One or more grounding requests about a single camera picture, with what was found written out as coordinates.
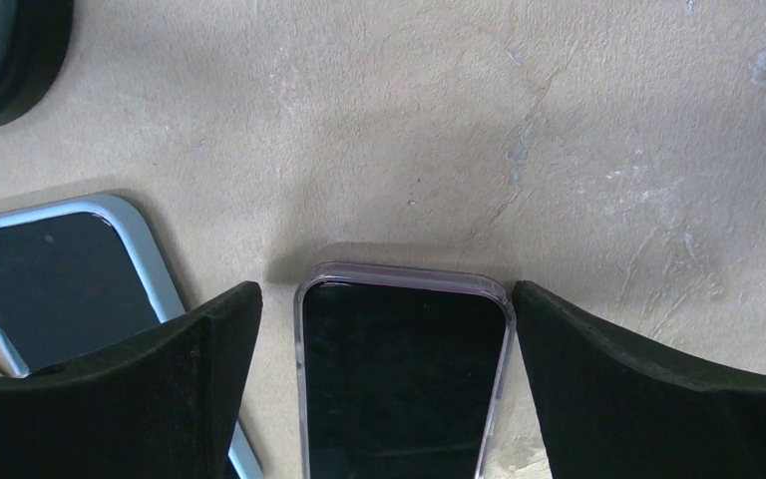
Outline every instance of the table surface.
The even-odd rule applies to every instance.
[[[324,260],[531,279],[766,373],[766,1],[76,3],[0,128],[0,212],[113,192],[189,306],[260,282],[268,477],[301,475],[292,295]],[[507,380],[489,477],[549,477],[517,349]]]

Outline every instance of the phone case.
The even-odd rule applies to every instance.
[[[90,195],[6,213],[0,215],[0,228],[74,213],[90,213],[99,216],[116,230],[160,322],[174,319],[186,312],[145,219],[136,208],[119,197],[105,194]],[[15,374],[25,376],[29,373],[27,365],[1,328],[0,347]],[[262,471],[238,422],[233,431],[228,456],[240,478],[262,478]]]
[[[408,287],[433,291],[473,294],[485,297],[497,304],[506,313],[507,328],[495,373],[492,399],[486,418],[486,428],[480,445],[476,479],[483,479],[485,469],[486,446],[490,442],[497,419],[497,410],[503,394],[504,377],[512,353],[512,334],[516,328],[515,310],[507,298],[504,288],[485,276],[461,272],[438,271],[431,269],[383,266],[375,264],[357,264],[348,262],[327,262],[317,266],[311,279],[302,284],[295,293],[295,357],[298,375],[298,402],[300,405],[301,459],[303,477],[309,479],[309,438],[307,434],[306,375],[303,349],[303,300],[306,293],[315,285],[326,281],[344,281],[361,284]]]

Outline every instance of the beige surface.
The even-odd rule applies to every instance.
[[[291,300],[319,260],[533,279],[766,373],[766,0],[78,4],[60,79],[0,129],[0,212],[119,192],[189,305],[259,281],[268,477],[300,477]],[[513,364],[490,477],[544,477]]]

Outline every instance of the clear phone case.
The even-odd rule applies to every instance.
[[[301,458],[304,479],[310,479],[309,435],[307,430],[306,375],[303,348],[303,301],[306,293],[315,285],[327,281],[342,281],[359,284],[407,287],[432,291],[472,294],[487,298],[497,304],[506,314],[507,327],[504,334],[492,399],[487,411],[486,428],[480,445],[475,479],[483,479],[485,470],[486,447],[490,443],[497,420],[498,407],[503,394],[504,378],[512,353],[512,333],[515,331],[515,311],[507,298],[504,288],[488,277],[432,269],[385,266],[377,264],[358,264],[349,262],[326,262],[317,266],[311,278],[302,284],[295,293],[295,357],[298,374],[298,402],[300,406]]]

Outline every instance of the black screen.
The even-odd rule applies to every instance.
[[[122,240],[102,217],[0,229],[0,327],[30,372],[157,324]]]
[[[312,479],[472,479],[504,310],[475,295],[336,282],[302,307]]]

